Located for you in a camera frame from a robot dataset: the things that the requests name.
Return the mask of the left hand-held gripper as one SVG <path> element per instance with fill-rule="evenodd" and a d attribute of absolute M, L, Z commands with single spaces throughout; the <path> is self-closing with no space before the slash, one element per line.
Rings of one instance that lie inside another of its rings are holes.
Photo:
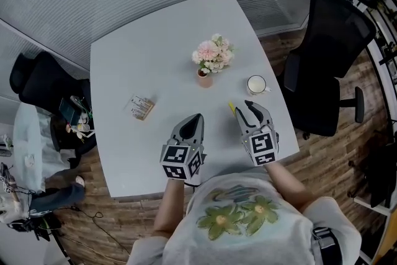
<path fill-rule="evenodd" d="M 163 145 L 160 164 L 169 179 L 196 180 L 206 154 L 202 145 L 204 118 L 191 115 L 172 130 L 171 140 Z"/>

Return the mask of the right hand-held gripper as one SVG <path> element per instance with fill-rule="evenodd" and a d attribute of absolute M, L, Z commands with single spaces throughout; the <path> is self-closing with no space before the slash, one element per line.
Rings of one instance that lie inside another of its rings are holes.
<path fill-rule="evenodd" d="M 254 166 L 264 166 L 279 160 L 279 135 L 274 130 L 270 112 L 253 101 L 244 101 L 261 128 L 248 123 L 242 111 L 235 107 L 235 117 L 241 129 L 241 142 Z"/>

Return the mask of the person's right forearm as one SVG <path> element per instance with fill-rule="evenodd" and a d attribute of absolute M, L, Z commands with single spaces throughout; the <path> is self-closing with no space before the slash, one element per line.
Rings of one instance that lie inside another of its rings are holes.
<path fill-rule="evenodd" d="M 309 191 L 304 184 L 278 161 L 268 163 L 264 168 L 276 190 L 285 201 L 295 207 L 299 212 L 303 212 L 318 198 L 318 196 Z"/>

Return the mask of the small printed card box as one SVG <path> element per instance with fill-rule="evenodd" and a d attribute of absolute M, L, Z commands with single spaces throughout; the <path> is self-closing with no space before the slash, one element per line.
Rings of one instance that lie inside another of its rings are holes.
<path fill-rule="evenodd" d="M 134 95 L 130 98 L 127 104 L 127 111 L 134 118 L 138 120 L 145 120 L 148 114 L 152 111 L 154 102 L 151 100 Z"/>

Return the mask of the pink ceramic vase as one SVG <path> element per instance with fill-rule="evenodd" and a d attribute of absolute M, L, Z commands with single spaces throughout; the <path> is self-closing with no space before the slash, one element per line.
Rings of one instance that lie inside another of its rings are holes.
<path fill-rule="evenodd" d="M 202 70 L 197 70 L 197 82 L 202 88 L 210 88 L 213 85 L 213 78 L 210 73 L 204 73 Z"/>

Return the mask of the pink flower bouquet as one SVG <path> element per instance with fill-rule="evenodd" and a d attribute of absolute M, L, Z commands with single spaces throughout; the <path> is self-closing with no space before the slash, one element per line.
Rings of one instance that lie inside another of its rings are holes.
<path fill-rule="evenodd" d="M 192 53 L 192 61 L 198 66 L 201 76 L 222 72 L 230 66 L 233 59 L 233 44 L 220 34 L 214 34 L 210 40 L 203 41 Z"/>

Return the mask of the black mesh office chair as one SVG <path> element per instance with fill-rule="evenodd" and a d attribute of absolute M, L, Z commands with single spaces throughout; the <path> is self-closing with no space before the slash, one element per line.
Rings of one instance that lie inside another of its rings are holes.
<path fill-rule="evenodd" d="M 354 0 L 310 0 L 309 20 L 301 44 L 290 51 L 278 76 L 280 89 L 295 128 L 305 140 L 312 134 L 331 137 L 336 133 L 339 110 L 352 107 L 355 121 L 364 119 L 364 94 L 341 99 L 339 79 L 375 38 L 371 20 Z M 374 8 L 377 0 L 358 0 Z"/>
<path fill-rule="evenodd" d="M 37 106 L 51 113 L 50 136 L 56 151 L 70 150 L 68 162 L 76 168 L 81 156 L 96 145 L 96 136 L 78 138 L 76 133 L 67 132 L 66 111 L 79 111 L 71 100 L 77 97 L 83 107 L 92 110 L 91 85 L 88 79 L 75 79 L 69 75 L 48 52 L 40 52 L 35 58 L 19 54 L 9 78 L 11 89 L 20 101 Z"/>

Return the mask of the white artificial flowers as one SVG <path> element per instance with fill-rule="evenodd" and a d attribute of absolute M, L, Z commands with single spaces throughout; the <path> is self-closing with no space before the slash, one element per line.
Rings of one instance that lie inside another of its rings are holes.
<path fill-rule="evenodd" d="M 91 129 L 88 124 L 67 124 L 66 131 L 68 133 L 74 133 L 83 143 L 95 134 L 95 130 Z"/>

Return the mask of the dark green box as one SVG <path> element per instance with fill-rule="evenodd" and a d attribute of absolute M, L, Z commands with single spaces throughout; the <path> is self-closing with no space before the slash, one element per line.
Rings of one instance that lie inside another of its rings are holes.
<path fill-rule="evenodd" d="M 72 106 L 67 100 L 62 98 L 59 106 L 60 114 L 70 124 L 70 126 L 77 125 L 81 116 L 81 109 Z"/>

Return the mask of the white flower print shirt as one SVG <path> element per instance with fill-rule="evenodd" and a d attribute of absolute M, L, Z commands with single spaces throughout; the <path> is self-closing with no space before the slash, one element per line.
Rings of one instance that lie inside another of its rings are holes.
<path fill-rule="evenodd" d="M 174 234 L 136 241 L 127 265 L 315 265 L 317 228 L 331 231 L 342 265 L 355 264 L 361 235 L 334 199 L 299 212 L 254 168 L 201 185 Z"/>

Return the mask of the black equipment stand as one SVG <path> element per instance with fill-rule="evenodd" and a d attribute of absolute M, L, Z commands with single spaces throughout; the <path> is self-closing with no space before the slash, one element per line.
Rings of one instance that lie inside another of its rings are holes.
<path fill-rule="evenodd" d="M 370 207 L 384 204 L 390 208 L 392 193 L 397 186 L 397 132 L 393 135 L 393 141 L 372 150 L 360 164 L 349 161 L 348 165 L 362 173 L 364 178 L 347 196 L 356 198 L 361 189 L 368 186 Z"/>

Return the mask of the round glass table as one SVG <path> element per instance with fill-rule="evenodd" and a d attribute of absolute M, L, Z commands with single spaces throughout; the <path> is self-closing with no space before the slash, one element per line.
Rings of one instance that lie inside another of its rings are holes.
<path fill-rule="evenodd" d="M 69 169 L 74 150 L 56 150 L 51 137 L 51 118 L 30 104 L 21 103 L 13 129 L 14 166 L 26 188 L 42 192 L 45 180 Z"/>

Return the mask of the black tripod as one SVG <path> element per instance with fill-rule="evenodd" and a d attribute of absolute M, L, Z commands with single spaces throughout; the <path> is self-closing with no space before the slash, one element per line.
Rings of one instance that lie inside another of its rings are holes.
<path fill-rule="evenodd" d="M 16 220 L 7 226 L 20 233 L 22 232 L 34 232 L 37 240 L 44 239 L 50 241 L 50 234 L 52 231 L 59 230 L 61 228 L 61 222 L 53 213 L 48 213 L 41 217 L 33 217 L 30 219 Z"/>

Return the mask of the spare hand-held gripper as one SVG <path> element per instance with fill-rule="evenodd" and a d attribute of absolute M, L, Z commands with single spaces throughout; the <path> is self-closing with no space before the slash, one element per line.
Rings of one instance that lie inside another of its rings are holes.
<path fill-rule="evenodd" d="M 7 193 L 15 192 L 17 189 L 16 180 L 4 163 L 0 163 L 0 182 L 2 182 L 3 189 Z"/>

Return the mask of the white cloth bundle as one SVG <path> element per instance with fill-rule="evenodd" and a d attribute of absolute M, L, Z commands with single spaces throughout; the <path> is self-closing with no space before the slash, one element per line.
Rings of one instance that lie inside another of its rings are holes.
<path fill-rule="evenodd" d="M 29 197 L 18 195 L 17 202 L 12 194 L 0 194 L 0 222 L 9 224 L 16 220 L 26 219 L 29 216 Z"/>

